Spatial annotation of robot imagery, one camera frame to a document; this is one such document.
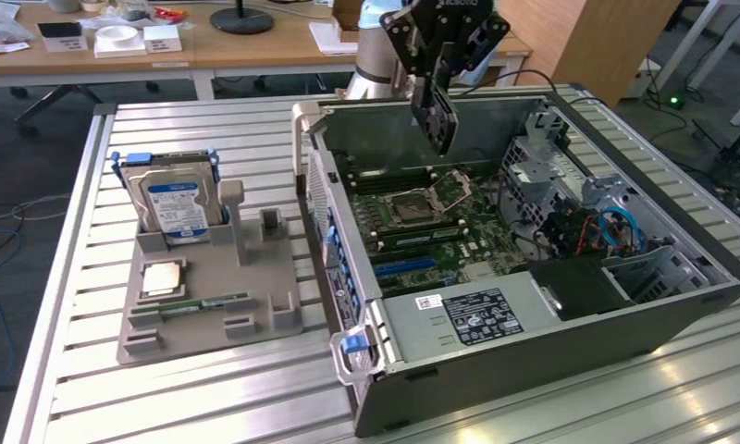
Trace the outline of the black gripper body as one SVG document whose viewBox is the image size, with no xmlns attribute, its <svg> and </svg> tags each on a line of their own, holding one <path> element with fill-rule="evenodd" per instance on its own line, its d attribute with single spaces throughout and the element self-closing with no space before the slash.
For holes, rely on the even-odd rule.
<svg viewBox="0 0 740 444">
<path fill-rule="evenodd" d="M 485 0 L 424 0 L 416 2 L 416 24 L 430 28 L 440 22 L 481 24 L 496 13 L 493 1 Z"/>
</svg>

